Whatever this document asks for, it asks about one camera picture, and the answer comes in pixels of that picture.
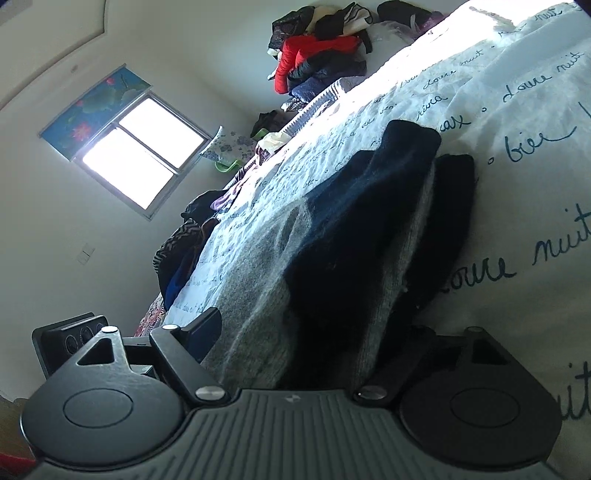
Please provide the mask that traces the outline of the red sleeved left forearm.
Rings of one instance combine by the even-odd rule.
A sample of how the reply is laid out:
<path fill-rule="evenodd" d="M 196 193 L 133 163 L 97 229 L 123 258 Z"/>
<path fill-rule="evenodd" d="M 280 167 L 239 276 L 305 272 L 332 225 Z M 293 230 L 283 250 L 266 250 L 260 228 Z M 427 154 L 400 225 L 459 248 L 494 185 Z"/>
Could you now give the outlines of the red sleeved left forearm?
<path fill-rule="evenodd" d="M 25 478 L 37 465 L 35 459 L 0 454 L 0 480 Z"/>

